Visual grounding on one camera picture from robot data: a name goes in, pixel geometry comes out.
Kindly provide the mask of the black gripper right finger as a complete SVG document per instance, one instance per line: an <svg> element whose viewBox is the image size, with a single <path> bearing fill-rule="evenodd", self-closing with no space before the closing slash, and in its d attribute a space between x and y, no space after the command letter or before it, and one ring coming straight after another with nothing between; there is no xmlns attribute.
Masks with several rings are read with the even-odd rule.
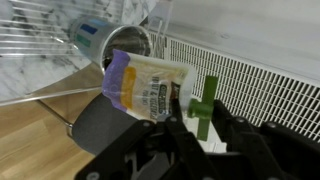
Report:
<svg viewBox="0 0 320 180"><path fill-rule="evenodd" d="M320 144L279 123L255 126L220 100L212 123L226 144L209 159L223 180L320 180Z"/></svg>

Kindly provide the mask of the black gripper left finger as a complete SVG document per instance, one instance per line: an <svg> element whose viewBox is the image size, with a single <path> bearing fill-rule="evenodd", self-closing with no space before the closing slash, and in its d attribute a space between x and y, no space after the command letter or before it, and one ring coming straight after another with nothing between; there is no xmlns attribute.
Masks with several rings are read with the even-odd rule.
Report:
<svg viewBox="0 0 320 180"><path fill-rule="evenodd" d="M214 167L182 122L180 103L152 123L140 120L79 170L74 180L138 180L152 170L155 180L214 180Z"/></svg>

